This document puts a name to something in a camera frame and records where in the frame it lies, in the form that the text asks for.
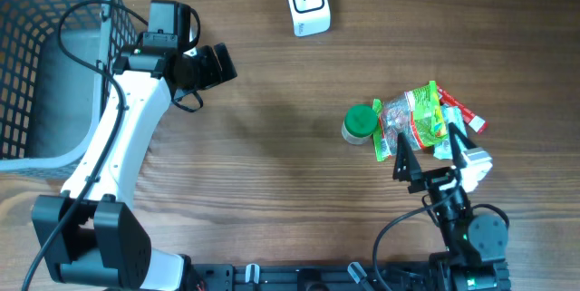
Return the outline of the green lid spice jar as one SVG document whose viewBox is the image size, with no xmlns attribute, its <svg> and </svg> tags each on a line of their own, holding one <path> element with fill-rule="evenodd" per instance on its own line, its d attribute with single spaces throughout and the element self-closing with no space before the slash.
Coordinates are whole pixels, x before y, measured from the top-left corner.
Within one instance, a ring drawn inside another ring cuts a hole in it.
<svg viewBox="0 0 580 291">
<path fill-rule="evenodd" d="M 345 114 L 341 133 L 348 143 L 362 145 L 371 138 L 377 126 L 378 117 L 372 107 L 357 104 Z"/>
</svg>

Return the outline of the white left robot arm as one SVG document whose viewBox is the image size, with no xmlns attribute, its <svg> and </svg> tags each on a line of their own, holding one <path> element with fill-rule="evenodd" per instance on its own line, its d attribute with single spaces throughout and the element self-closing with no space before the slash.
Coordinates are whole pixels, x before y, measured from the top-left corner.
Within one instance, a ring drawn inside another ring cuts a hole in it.
<svg viewBox="0 0 580 291">
<path fill-rule="evenodd" d="M 133 214 L 140 168 L 170 106 L 237 75 L 225 45 L 199 44 L 197 11 L 155 0 L 145 31 L 101 71 L 111 87 L 87 151 L 56 196 L 40 196 L 32 221 L 46 265 L 62 284 L 117 290 L 204 290 L 188 256 L 156 249 Z"/>
</svg>

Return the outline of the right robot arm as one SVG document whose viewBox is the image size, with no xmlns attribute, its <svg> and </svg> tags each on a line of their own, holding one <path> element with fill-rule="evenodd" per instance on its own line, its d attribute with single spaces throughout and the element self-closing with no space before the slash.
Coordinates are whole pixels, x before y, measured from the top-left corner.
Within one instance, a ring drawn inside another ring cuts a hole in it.
<svg viewBox="0 0 580 291">
<path fill-rule="evenodd" d="M 396 264 L 388 271 L 408 290 L 509 290 L 508 216 L 489 204 L 473 205 L 468 198 L 491 170 L 492 158 L 453 123 L 448 136 L 453 164 L 424 171 L 405 135 L 398 135 L 393 177 L 409 182 L 410 194 L 426 193 L 430 203 L 423 207 L 446 250 L 431 254 L 426 262 Z"/>
</svg>

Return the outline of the red stick packet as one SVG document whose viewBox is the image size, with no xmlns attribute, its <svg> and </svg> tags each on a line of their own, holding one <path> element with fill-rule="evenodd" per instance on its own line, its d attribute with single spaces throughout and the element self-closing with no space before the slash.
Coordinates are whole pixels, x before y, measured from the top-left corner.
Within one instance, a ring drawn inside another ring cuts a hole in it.
<svg viewBox="0 0 580 291">
<path fill-rule="evenodd" d="M 481 134 L 488 127 L 487 122 L 483 118 L 478 116 L 475 112 L 470 110 L 462 102 L 458 101 L 454 96 L 441 88 L 439 85 L 437 86 L 437 92 L 439 94 L 440 103 L 459 108 L 463 121 L 474 132 Z"/>
</svg>

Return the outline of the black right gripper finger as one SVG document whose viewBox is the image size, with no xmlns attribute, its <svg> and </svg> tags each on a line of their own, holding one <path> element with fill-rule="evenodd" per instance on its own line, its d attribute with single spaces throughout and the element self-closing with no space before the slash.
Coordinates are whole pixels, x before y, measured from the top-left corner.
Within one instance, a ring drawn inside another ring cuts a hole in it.
<svg viewBox="0 0 580 291">
<path fill-rule="evenodd" d="M 455 123 L 449 124 L 449 144 L 452 153 L 452 161 L 456 167 L 468 167 L 470 151 L 478 146 L 471 141 Z"/>
<path fill-rule="evenodd" d="M 421 166 L 403 132 L 400 132 L 397 138 L 392 177 L 397 180 L 420 180 L 422 177 Z"/>
</svg>

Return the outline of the green gummy candy bag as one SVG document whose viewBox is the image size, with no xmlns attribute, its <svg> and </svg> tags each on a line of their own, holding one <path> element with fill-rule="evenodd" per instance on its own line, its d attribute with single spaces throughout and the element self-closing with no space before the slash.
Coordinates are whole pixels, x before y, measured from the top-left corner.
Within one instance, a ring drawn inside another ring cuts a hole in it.
<svg viewBox="0 0 580 291">
<path fill-rule="evenodd" d="M 412 150 L 438 145 L 448 137 L 435 81 L 387 102 L 374 99 L 372 109 L 378 118 L 372 134 L 377 161 L 396 155 L 401 132 Z"/>
</svg>

